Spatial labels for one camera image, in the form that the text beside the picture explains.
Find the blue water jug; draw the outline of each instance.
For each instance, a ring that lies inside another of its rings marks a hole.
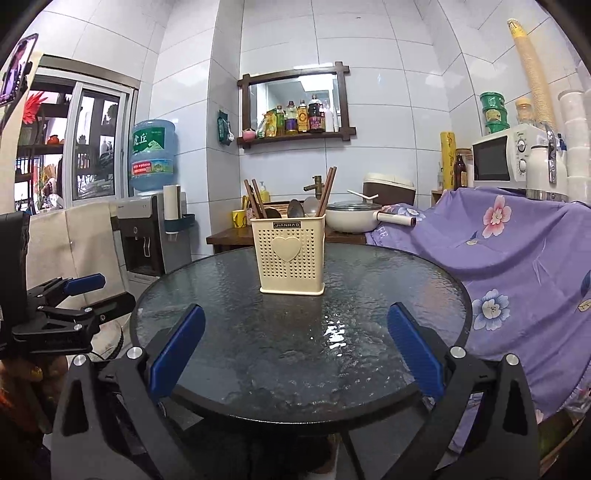
[[[130,184],[135,190],[153,192],[175,183],[177,138],[174,123],[144,120],[136,124],[130,150]]]

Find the bronze faucet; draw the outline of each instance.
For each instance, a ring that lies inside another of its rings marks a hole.
[[[324,183],[322,183],[322,175],[314,175],[314,183],[312,185],[308,185],[304,187],[304,192],[308,192],[312,189],[316,190],[316,198],[320,200],[322,197],[322,189],[324,188]]]

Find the table leg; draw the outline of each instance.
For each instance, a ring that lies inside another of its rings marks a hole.
[[[355,452],[355,447],[353,445],[353,442],[351,441],[349,432],[341,432],[340,436],[343,439],[343,444],[345,445],[347,454],[349,455],[349,458],[353,463],[353,468],[355,468],[357,480],[365,480],[365,474],[363,472],[363,469],[361,468],[361,463],[359,463],[359,458],[357,457],[357,452]]]

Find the silver bolt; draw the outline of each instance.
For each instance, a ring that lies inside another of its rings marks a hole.
[[[453,358],[464,358],[466,351],[461,346],[453,346],[449,349]]]
[[[507,363],[509,365],[513,365],[513,366],[519,365],[519,357],[517,357],[517,355],[515,355],[514,353],[510,353],[509,355],[507,355],[505,357],[505,360],[507,360]]]
[[[136,358],[141,357],[142,353],[144,353],[144,351],[141,349],[141,347],[133,346],[129,350],[127,350],[127,358],[135,360]]]
[[[79,367],[86,363],[86,355],[76,355],[74,357],[74,365]]]

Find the blue gripper pad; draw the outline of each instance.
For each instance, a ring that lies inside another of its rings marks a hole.
[[[177,325],[152,363],[148,392],[153,401],[168,397],[205,332],[205,312],[195,305]]]
[[[87,277],[73,278],[64,286],[64,294],[74,297],[93,290],[100,290],[105,286],[105,278],[100,273]]]
[[[402,353],[423,395],[435,401],[444,394],[443,366],[419,334],[416,320],[402,304],[388,310],[388,332]]]

